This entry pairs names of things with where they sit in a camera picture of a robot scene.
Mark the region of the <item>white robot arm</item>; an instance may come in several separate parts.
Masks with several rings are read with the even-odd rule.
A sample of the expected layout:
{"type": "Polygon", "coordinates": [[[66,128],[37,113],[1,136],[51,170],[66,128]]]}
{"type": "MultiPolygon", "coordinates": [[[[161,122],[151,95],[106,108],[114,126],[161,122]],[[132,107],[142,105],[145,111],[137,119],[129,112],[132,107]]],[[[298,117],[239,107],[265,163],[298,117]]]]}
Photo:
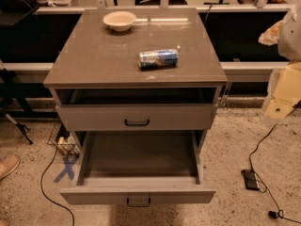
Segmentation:
{"type": "Polygon", "coordinates": [[[265,115],[284,119],[301,101],[301,5],[294,5],[284,18],[260,35],[259,43],[277,45],[278,53],[289,60],[284,69],[270,76],[270,99],[265,115]]]}

